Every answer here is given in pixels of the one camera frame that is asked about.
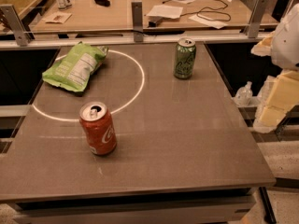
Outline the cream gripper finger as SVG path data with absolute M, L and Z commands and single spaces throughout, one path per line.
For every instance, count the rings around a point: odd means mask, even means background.
M 268 76 L 259 95 L 253 129 L 270 133 L 299 104 L 299 73 L 283 70 L 277 77 Z
M 251 49 L 251 53 L 256 56 L 270 56 L 271 55 L 271 44 L 274 33 L 271 32 L 267 37 L 261 40 L 258 44 L 254 45 Z

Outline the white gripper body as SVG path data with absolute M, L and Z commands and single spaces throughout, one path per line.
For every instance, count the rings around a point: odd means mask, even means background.
M 277 26 L 271 43 L 271 59 L 282 69 L 299 70 L 299 4 Z

